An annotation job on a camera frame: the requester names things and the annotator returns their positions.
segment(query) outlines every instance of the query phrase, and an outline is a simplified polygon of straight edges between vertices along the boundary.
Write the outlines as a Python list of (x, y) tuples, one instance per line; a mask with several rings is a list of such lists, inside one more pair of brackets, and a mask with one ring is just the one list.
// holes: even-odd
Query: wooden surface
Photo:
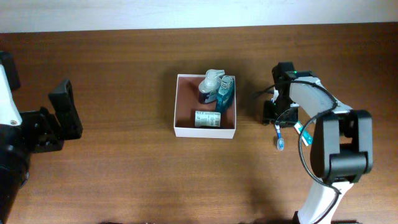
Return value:
[[(32, 156), (30, 180), (9, 223), (225, 223), (290, 219), (312, 180), (297, 134), (259, 123), (249, 95), (292, 60), (339, 100), (373, 116), (374, 168), (344, 197), (335, 219), (398, 220), (398, 24), (274, 26), (1, 34), (15, 57), (20, 111), (51, 108), (47, 93), (72, 81), (83, 137)], [(232, 140), (176, 138), (178, 73), (236, 76)], [(301, 111), (300, 120), (307, 117)]]

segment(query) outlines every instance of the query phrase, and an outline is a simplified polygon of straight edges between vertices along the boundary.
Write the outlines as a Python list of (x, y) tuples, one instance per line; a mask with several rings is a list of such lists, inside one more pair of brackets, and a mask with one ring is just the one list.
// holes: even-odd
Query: open box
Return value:
[(216, 101), (209, 104), (199, 103), (199, 84), (206, 75), (177, 76), (175, 93), (174, 131), (176, 137), (225, 138), (232, 139), (236, 130), (236, 82), (232, 105), (221, 115), (221, 128), (195, 128), (196, 111), (215, 111)]

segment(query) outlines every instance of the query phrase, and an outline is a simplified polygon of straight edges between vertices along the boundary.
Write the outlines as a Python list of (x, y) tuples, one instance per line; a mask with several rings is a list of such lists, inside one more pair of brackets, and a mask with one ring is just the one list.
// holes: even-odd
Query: brown tabletop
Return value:
[[(8, 223), (225, 223), (292, 218), (312, 180), (297, 133), (260, 122), (250, 94), (291, 60), (339, 100), (373, 116), (374, 168), (343, 198), (334, 220), (398, 220), (398, 24), (118, 30), (1, 34), (22, 87), (20, 111), (53, 112), (48, 92), (73, 85), (83, 137), (34, 154)], [(178, 73), (236, 76), (234, 139), (176, 138)], [(300, 120), (308, 117), (300, 111)], [(305, 148), (309, 158), (309, 148)]]

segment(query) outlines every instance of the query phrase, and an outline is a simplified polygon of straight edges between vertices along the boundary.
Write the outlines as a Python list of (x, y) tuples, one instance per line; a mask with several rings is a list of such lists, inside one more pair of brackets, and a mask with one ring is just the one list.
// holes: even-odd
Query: table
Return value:
[[(1, 34), (0, 49), (13, 54), (22, 83), (13, 93), (18, 109), (53, 112), (47, 94), (69, 78), (84, 127), (83, 137), (62, 151), (32, 156), (30, 180), (8, 223), (292, 218), (312, 184), (297, 134), (283, 129), (285, 150), (277, 151), (274, 128), (260, 119), (270, 96), (250, 100), (273, 82), (273, 66), (287, 60), (373, 116), (374, 168), (346, 194), (334, 219), (392, 223), (397, 40), (397, 23)], [(176, 138), (177, 74), (210, 68), (236, 76), (234, 139)]]

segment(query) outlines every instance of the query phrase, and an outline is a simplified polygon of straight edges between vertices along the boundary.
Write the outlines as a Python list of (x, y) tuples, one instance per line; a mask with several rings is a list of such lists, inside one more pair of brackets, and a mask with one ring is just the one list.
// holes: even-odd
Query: blue bottle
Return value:
[(221, 79), (221, 86), (218, 89), (216, 112), (224, 113), (233, 101), (234, 80), (232, 77), (225, 75)]

